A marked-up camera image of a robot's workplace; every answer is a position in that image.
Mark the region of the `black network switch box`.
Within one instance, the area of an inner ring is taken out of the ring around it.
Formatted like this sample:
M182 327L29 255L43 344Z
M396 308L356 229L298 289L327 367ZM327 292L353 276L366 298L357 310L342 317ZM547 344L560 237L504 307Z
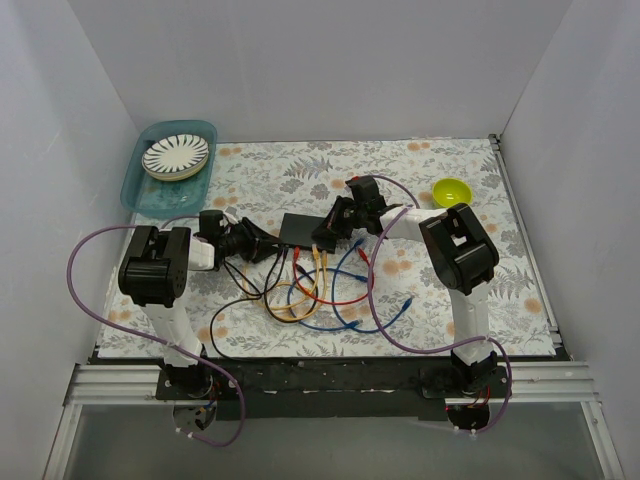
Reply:
M322 217L285 213L283 215L279 238L288 248L299 247L302 251L311 251L313 246L319 251L333 254L337 240L331 238L315 238L312 233L321 225Z

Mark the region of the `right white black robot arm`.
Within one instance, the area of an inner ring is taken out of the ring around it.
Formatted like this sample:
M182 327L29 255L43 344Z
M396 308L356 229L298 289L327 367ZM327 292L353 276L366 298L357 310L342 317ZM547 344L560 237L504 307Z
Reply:
M338 197L330 213L315 228L316 239L348 239L364 228L384 239L422 241L431 265L448 289L454 321L451 362L454 389L475 397L489 384L497 355L489 336L488 294L499 254L471 207L426 210L382 200L357 202Z

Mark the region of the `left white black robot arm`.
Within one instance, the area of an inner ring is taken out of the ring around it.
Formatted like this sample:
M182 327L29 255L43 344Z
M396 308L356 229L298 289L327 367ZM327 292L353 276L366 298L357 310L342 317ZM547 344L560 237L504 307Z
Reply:
M197 233L188 227L137 226L118 272L120 292L142 309L156 335L169 344L162 370L171 384L193 400L211 392L213 377L198 361L203 344L182 300L188 274L217 271L234 255L258 263L276 254L280 246L278 237L248 218L236 219L220 210L201 212L198 224Z

